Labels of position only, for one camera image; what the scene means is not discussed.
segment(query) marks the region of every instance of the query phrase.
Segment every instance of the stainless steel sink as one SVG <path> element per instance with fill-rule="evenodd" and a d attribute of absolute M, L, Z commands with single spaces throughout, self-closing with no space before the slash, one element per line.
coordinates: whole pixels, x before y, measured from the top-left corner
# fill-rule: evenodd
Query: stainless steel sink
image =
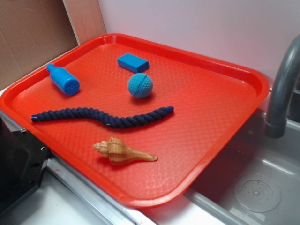
<path fill-rule="evenodd" d="M 298 225 L 300 126 L 288 121 L 285 135 L 272 139 L 263 119 L 256 111 L 191 188 L 241 223 Z"/>

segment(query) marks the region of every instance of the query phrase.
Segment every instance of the cardboard box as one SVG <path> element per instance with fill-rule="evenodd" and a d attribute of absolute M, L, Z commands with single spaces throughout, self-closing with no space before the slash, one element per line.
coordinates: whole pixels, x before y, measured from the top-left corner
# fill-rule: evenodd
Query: cardboard box
<path fill-rule="evenodd" d="M 77 46 L 62 0 L 3 0 L 0 90 Z"/>

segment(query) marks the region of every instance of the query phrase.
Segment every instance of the spiral shell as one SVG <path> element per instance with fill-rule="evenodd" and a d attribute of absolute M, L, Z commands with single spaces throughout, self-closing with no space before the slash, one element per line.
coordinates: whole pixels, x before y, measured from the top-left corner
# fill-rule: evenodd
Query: spiral shell
<path fill-rule="evenodd" d="M 102 141 L 93 146 L 102 157 L 109 158 L 112 165 L 124 165 L 133 161 L 156 161 L 157 156 L 134 150 L 128 147 L 122 140 L 111 137 L 109 141 Z"/>

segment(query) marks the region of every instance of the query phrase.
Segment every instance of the dimpled ball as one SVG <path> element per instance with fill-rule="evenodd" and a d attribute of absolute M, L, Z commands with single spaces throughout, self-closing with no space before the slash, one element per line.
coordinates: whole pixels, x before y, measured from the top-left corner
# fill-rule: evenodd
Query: dimpled ball
<path fill-rule="evenodd" d="M 149 96 L 153 89 L 153 81 L 147 74 L 135 74 L 128 82 L 128 90 L 136 98 Z"/>

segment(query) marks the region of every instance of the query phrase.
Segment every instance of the navy blue rope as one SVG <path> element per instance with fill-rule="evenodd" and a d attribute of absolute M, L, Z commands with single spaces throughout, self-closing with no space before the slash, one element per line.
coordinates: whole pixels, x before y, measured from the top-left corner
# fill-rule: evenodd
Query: navy blue rope
<path fill-rule="evenodd" d="M 62 110 L 49 110 L 31 116 L 33 122 L 45 122 L 51 120 L 86 118 L 100 121 L 110 128 L 132 128 L 147 125 L 162 120 L 173 113 L 173 106 L 162 107 L 147 114 L 135 115 L 133 117 L 113 117 L 108 113 L 93 108 L 67 108 Z"/>

